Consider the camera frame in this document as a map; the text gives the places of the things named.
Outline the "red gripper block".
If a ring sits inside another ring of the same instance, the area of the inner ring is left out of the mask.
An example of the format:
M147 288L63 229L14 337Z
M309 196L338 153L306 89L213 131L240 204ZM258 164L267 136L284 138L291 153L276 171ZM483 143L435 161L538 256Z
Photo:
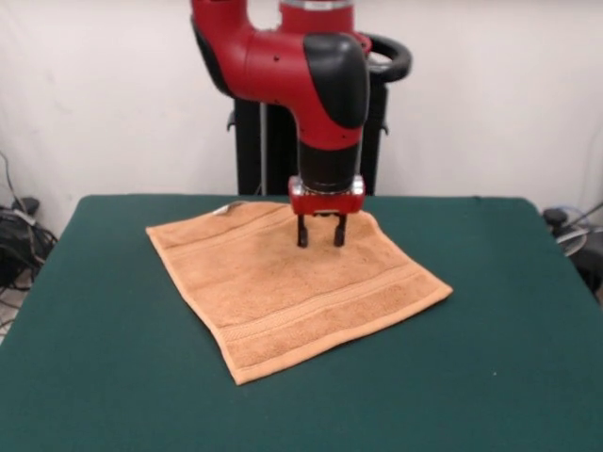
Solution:
M343 247L346 238L347 219L358 213L364 204L366 186L361 175L355 175L350 188L341 193L318 193L307 188L299 176L291 176L288 181L290 204L297 215L297 246L307 248L309 244L305 216L318 214L338 214L334 230L334 245Z

